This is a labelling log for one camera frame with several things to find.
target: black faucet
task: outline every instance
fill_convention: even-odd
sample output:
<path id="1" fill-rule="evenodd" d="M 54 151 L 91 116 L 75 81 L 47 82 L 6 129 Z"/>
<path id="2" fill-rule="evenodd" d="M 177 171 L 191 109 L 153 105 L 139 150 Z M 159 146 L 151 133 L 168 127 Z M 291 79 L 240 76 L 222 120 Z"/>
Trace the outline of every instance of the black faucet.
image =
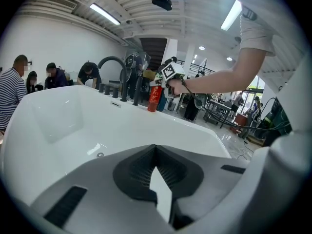
<path id="1" fill-rule="evenodd" d="M 114 61 L 118 62 L 123 69 L 123 85 L 122 85 L 122 95 L 121 95 L 120 100 L 121 101 L 127 101 L 127 70 L 126 70 L 126 66 L 123 63 L 123 61 L 121 59 L 119 59 L 118 57 L 106 57 L 98 63 L 97 68 L 101 69 L 103 64 L 109 60 L 114 60 Z"/>

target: fluorescent light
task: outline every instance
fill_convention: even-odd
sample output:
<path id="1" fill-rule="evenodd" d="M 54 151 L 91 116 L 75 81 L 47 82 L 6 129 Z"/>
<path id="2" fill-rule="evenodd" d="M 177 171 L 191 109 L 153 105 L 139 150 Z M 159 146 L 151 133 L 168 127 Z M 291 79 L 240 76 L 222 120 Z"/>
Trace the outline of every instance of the fluorescent light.
<path id="1" fill-rule="evenodd" d="M 100 13 L 102 16 L 106 17 L 109 21 L 111 21 L 115 25 L 120 25 L 120 22 L 111 16 L 109 13 L 107 13 L 105 10 L 102 8 L 98 7 L 95 3 L 91 4 L 90 6 L 91 9 L 95 10 L 96 12 Z"/>
<path id="2" fill-rule="evenodd" d="M 225 18 L 221 29 L 223 30 L 228 30 L 230 28 L 230 26 L 233 24 L 233 22 L 235 21 L 235 19 L 238 17 L 239 13 L 242 11 L 242 6 L 240 4 L 239 1 L 235 1 L 235 3 L 233 4 L 232 9 L 230 10 L 228 16 Z"/>

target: dark jacket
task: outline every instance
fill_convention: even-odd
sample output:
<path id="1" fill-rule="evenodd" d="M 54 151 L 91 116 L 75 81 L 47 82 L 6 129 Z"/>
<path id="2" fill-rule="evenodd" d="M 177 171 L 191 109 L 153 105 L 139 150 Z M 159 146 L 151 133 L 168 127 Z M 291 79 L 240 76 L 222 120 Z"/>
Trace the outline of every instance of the dark jacket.
<path id="1" fill-rule="evenodd" d="M 68 86 L 64 71 L 57 68 L 55 77 L 47 77 L 44 86 L 46 89 Z"/>

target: red bottle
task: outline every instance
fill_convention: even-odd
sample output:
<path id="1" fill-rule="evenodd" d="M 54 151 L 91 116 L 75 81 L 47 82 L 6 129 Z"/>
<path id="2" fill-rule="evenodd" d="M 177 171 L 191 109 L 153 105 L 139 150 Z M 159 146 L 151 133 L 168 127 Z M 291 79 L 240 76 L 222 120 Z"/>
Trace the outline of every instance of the red bottle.
<path id="1" fill-rule="evenodd" d="M 162 88 L 161 86 L 155 86 L 152 88 L 150 100 L 148 101 L 147 110 L 150 112 L 155 112 L 159 103 Z"/>

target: white bathtub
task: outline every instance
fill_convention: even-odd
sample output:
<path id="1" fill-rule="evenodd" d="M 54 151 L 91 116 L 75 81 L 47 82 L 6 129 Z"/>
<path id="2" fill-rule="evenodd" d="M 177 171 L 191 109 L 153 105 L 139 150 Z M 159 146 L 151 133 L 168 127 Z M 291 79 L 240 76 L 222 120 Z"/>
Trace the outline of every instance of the white bathtub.
<path id="1" fill-rule="evenodd" d="M 1 147 L 1 176 L 11 195 L 30 205 L 98 153 L 110 155 L 147 144 L 230 158 L 212 130 L 86 86 L 70 86 L 23 98 Z"/>

